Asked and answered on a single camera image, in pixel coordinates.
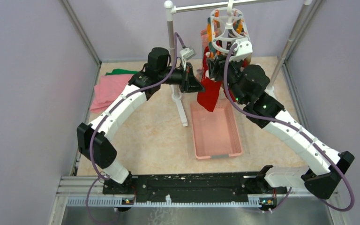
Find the red santa sock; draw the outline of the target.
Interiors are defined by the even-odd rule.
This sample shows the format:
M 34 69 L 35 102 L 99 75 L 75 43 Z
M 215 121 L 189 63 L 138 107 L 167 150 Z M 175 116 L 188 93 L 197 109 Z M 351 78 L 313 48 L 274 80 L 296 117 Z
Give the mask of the red santa sock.
M 199 92 L 197 94 L 197 102 L 208 112 L 213 112 L 218 101 L 219 91 L 222 82 L 217 82 L 209 78 L 208 76 L 209 67 L 207 64 L 207 58 L 208 56 L 210 56 L 210 50 L 208 46 L 205 47 L 203 53 L 204 53 L 202 60 L 203 71 L 201 75 L 201 84 L 205 88 L 205 91 Z

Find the pink sock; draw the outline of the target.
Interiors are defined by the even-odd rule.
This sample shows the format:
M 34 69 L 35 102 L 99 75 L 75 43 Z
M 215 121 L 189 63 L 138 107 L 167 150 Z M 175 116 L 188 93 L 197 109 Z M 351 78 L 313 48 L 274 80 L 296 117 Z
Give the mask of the pink sock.
M 209 43 L 207 30 L 206 29 L 202 30 L 200 34 L 201 34 L 202 49 L 204 50 Z

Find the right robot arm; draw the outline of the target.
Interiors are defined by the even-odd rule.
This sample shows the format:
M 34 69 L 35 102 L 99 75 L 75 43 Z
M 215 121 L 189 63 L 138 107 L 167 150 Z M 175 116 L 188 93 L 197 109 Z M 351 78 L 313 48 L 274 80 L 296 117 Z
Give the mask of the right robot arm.
M 355 157 L 348 151 L 338 152 L 319 141 L 299 124 L 284 106 L 265 92 L 270 82 L 263 68 L 229 62 L 224 73 L 223 56 L 207 60 L 208 75 L 214 81 L 227 84 L 235 102 L 245 105 L 247 118 L 261 129 L 276 136 L 296 154 L 307 166 L 277 167 L 267 165 L 256 180 L 256 187 L 262 193 L 269 193 L 277 187 L 306 188 L 320 199 L 329 199 Z

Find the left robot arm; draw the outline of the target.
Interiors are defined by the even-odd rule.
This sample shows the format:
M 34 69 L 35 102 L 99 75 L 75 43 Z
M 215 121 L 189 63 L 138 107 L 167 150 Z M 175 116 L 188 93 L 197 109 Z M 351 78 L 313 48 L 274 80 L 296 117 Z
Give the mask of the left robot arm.
M 193 73 L 188 62 L 195 55 L 190 47 L 183 47 L 177 59 L 171 58 L 169 51 L 154 47 L 148 54 L 147 63 L 134 74 L 116 100 L 89 124 L 77 127 L 78 151 L 96 169 L 102 169 L 98 176 L 113 180 L 114 188 L 121 194 L 130 191 L 130 172 L 117 160 L 117 151 L 110 138 L 126 119 L 143 103 L 148 101 L 162 84 L 178 85 L 182 93 L 202 92 L 205 88 Z

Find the white clip sock hanger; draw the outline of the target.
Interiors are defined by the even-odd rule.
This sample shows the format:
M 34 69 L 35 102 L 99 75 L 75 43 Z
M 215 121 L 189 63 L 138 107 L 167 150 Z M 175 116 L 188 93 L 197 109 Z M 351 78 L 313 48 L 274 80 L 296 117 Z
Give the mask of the white clip sock hanger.
M 210 13 L 207 34 L 211 53 L 228 53 L 234 43 L 237 44 L 236 50 L 245 47 L 242 52 L 253 52 L 243 13 L 234 6 L 235 1 L 230 0 L 226 7 L 216 8 Z

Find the pink plastic basket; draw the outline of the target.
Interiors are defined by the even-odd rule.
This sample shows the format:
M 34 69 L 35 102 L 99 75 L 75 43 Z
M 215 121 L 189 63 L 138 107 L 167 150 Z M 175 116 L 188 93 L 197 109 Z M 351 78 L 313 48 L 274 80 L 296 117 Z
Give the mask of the pink plastic basket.
M 230 158 L 242 155 L 243 148 L 228 99 L 219 99 L 213 112 L 196 101 L 190 104 L 195 157 Z

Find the metal drying rack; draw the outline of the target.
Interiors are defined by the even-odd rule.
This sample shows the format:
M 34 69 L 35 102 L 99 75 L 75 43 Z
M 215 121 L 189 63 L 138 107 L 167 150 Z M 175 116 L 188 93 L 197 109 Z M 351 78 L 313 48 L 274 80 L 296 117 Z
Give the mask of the metal drying rack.
M 184 7 L 177 7 L 173 4 L 171 0 L 166 0 L 164 2 L 165 7 L 165 14 L 166 14 L 166 21 L 167 21 L 167 28 L 168 28 L 168 37 L 169 37 L 169 49 L 170 49 L 170 62 L 172 63 L 172 66 L 176 66 L 177 63 L 177 49 L 175 45 L 177 44 L 177 39 L 180 41 L 181 44 L 183 44 L 180 37 L 177 37 L 173 30 L 173 15 L 176 13 L 181 12 L 189 12 L 189 11 L 198 11 L 203 9 L 216 9 L 216 8 L 225 8 L 228 9 L 230 6 L 238 6 L 238 5 L 247 5 L 247 4 L 254 4 L 259 3 L 259 0 L 229 0 L 227 2 L 218 2 L 218 3 L 207 3 L 207 4 L 201 4 L 201 5 L 191 5 L 191 6 L 184 6 Z M 278 58 L 276 67 L 274 69 L 274 72 L 271 77 L 271 81 L 267 87 L 268 93 L 274 97 L 274 82 L 278 76 L 278 73 L 281 69 L 281 67 L 286 64 L 287 57 L 289 56 L 290 51 L 293 50 L 296 47 L 296 41 L 301 37 L 302 33 L 307 28 L 307 25 L 309 22 L 311 22 L 312 17 L 316 13 L 318 7 L 320 4 L 323 3 L 322 0 L 305 0 L 303 1 L 303 5 L 300 9 L 300 12 L 298 14 L 298 17 L 294 23 L 294 26 L 292 28 L 292 31 L 289 35 L 289 38 L 285 44 L 285 47 Z M 176 103 L 179 117 L 181 120 L 181 123 L 184 127 L 188 126 L 188 120 L 185 114 L 185 110 L 181 101 L 181 94 L 180 90 L 183 87 L 182 85 L 182 78 L 183 73 L 178 72 L 175 74 L 175 76 L 169 76 L 166 80 L 166 84 L 171 85 L 172 88 L 172 99 Z

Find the green folded cloth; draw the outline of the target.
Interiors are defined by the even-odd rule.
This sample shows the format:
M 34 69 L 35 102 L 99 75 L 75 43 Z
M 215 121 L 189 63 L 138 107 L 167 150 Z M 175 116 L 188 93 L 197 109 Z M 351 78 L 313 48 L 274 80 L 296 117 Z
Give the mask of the green folded cloth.
M 134 75 L 136 73 L 138 73 L 138 71 L 116 68 L 113 69 L 111 72 L 107 72 L 105 75 Z

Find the pink folded cloth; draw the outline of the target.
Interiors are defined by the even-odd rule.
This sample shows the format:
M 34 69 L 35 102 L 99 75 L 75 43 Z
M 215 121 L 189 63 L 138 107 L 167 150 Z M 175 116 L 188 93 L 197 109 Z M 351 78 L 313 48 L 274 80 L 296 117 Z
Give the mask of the pink folded cloth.
M 91 103 L 92 113 L 105 111 L 121 94 L 132 75 L 105 75 L 94 86 L 94 99 Z

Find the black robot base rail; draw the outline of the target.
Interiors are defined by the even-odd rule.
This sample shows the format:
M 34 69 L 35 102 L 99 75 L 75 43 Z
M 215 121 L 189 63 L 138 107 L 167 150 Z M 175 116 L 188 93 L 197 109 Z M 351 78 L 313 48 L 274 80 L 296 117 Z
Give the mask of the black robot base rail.
M 277 206 L 286 187 L 271 187 L 257 172 L 131 175 L 123 184 L 104 182 L 103 194 L 120 197 L 120 207 Z

